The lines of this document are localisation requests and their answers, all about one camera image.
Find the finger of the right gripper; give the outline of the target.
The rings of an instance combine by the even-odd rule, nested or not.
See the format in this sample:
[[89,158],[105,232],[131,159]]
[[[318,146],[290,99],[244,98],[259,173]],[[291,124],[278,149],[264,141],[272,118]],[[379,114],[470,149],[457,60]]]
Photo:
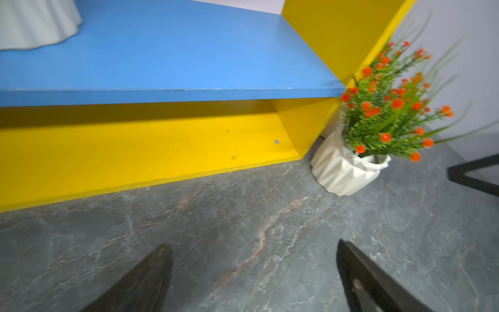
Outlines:
[[498,166],[498,154],[452,166],[447,169],[447,177],[451,182],[498,197],[498,185],[467,175],[492,166]]

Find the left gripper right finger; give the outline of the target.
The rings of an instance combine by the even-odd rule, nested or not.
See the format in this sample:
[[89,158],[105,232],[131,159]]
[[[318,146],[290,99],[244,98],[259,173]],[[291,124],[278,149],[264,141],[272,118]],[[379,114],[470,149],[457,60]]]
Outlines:
[[340,240],[337,269],[351,311],[430,311],[353,243]]

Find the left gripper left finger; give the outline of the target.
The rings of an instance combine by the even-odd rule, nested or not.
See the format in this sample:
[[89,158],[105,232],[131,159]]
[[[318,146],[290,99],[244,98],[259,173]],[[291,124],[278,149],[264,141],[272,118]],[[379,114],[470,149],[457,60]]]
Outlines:
[[173,267],[172,245],[160,244],[83,311],[162,311]]

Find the orange flower pot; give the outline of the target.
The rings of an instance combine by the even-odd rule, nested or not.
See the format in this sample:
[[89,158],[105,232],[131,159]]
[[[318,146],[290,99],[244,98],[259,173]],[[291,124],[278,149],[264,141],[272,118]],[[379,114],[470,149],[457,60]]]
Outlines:
[[32,50],[60,44],[83,23],[74,0],[1,2],[1,50]]
[[387,38],[375,57],[353,75],[341,96],[340,120],[311,160],[311,171],[323,188],[351,196],[373,182],[393,157],[419,162],[421,151],[439,144],[438,129],[426,126],[461,118],[431,102],[449,84],[439,73],[456,58],[461,42],[453,43],[436,61],[411,41]]

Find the yellow rack with shelves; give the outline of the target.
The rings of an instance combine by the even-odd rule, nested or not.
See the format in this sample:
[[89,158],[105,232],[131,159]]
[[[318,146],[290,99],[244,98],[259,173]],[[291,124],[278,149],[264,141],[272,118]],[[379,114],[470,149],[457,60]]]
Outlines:
[[301,159],[412,1],[78,1],[1,52],[1,210]]

